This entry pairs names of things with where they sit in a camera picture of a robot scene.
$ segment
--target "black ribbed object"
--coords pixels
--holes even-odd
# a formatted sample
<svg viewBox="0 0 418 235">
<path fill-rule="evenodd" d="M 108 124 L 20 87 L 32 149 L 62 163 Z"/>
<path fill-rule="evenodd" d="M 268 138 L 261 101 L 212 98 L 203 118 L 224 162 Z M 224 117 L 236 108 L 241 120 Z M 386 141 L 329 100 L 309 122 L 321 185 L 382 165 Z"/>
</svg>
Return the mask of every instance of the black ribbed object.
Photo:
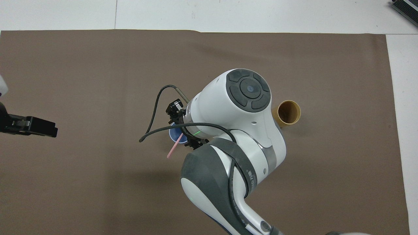
<svg viewBox="0 0 418 235">
<path fill-rule="evenodd" d="M 395 0 L 392 7 L 418 27 L 418 0 Z"/>
</svg>

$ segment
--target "black cable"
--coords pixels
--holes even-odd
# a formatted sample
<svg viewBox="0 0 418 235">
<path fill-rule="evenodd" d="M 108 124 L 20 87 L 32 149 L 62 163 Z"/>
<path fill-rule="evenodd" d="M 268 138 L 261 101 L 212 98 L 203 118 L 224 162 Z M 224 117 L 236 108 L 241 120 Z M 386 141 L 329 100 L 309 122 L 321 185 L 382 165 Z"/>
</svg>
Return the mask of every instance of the black cable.
<svg viewBox="0 0 418 235">
<path fill-rule="evenodd" d="M 216 125 L 216 124 L 212 124 L 212 123 L 183 123 L 183 124 L 177 124 L 177 125 L 173 125 L 173 126 L 166 126 L 166 127 L 163 127 L 163 128 L 158 128 L 158 129 L 153 130 L 151 132 L 147 132 L 143 137 L 141 137 L 141 139 L 139 139 L 139 142 L 144 141 L 145 138 L 147 138 L 149 135 L 152 135 L 154 133 L 157 133 L 157 132 L 160 132 L 160 131 L 163 131 L 163 130 L 169 130 L 169 129 L 174 129 L 174 128 L 181 128 L 181 127 L 186 127 L 186 126 L 209 126 L 209 127 L 214 127 L 214 128 L 220 129 L 223 132 L 225 132 L 226 134 L 228 134 L 229 137 L 231 138 L 231 140 L 234 143 L 237 142 L 237 140 L 235 139 L 235 137 L 232 135 L 232 133 L 228 129 L 226 129 L 226 128 L 220 126 L 220 125 Z"/>
<path fill-rule="evenodd" d="M 151 126 L 153 125 L 154 118 L 155 118 L 155 113 L 156 113 L 156 111 L 157 111 L 158 100 L 160 99 L 161 93 L 163 92 L 163 90 L 164 90 L 165 88 L 169 88 L 169 87 L 172 87 L 172 88 L 174 88 L 174 89 L 177 89 L 177 87 L 176 87 L 176 86 L 174 86 L 174 85 L 165 85 L 165 86 L 163 86 L 163 87 L 161 88 L 160 92 L 158 92 L 157 99 L 155 100 L 154 111 L 153 111 L 153 115 L 152 115 L 152 117 L 151 117 L 150 125 L 148 126 L 147 132 L 145 132 L 145 133 L 148 133 L 148 132 L 150 132 L 150 130 L 151 130 Z"/>
</svg>

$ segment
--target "gray button pad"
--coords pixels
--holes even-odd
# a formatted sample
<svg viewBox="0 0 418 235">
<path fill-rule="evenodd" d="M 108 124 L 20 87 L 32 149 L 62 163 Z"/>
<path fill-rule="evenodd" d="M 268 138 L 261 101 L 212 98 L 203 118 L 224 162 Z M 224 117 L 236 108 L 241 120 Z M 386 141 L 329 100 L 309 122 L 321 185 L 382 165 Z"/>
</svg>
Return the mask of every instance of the gray button pad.
<svg viewBox="0 0 418 235">
<path fill-rule="evenodd" d="M 270 103 L 270 89 L 259 74 L 235 69 L 227 74 L 226 89 L 232 102 L 242 110 L 259 112 Z"/>
</svg>

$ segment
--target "cardboard tube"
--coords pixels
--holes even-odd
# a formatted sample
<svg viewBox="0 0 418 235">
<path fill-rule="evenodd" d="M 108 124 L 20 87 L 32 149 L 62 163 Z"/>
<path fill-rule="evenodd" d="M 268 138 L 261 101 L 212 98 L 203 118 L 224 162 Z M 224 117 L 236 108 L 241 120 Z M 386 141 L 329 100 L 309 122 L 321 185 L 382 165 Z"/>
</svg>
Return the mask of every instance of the cardboard tube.
<svg viewBox="0 0 418 235">
<path fill-rule="evenodd" d="M 301 118 L 301 107 L 293 100 L 285 100 L 271 110 L 280 128 L 293 125 Z"/>
</svg>

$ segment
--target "round button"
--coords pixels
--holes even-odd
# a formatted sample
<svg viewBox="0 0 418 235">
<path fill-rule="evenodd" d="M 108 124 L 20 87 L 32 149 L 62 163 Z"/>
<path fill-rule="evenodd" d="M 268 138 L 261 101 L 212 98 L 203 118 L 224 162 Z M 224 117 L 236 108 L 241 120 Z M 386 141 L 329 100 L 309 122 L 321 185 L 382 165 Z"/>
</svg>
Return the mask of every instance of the round button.
<svg viewBox="0 0 418 235">
<path fill-rule="evenodd" d="M 245 78 L 240 83 L 241 92 L 250 99 L 255 99 L 261 94 L 261 86 L 257 80 L 253 78 Z"/>
</svg>

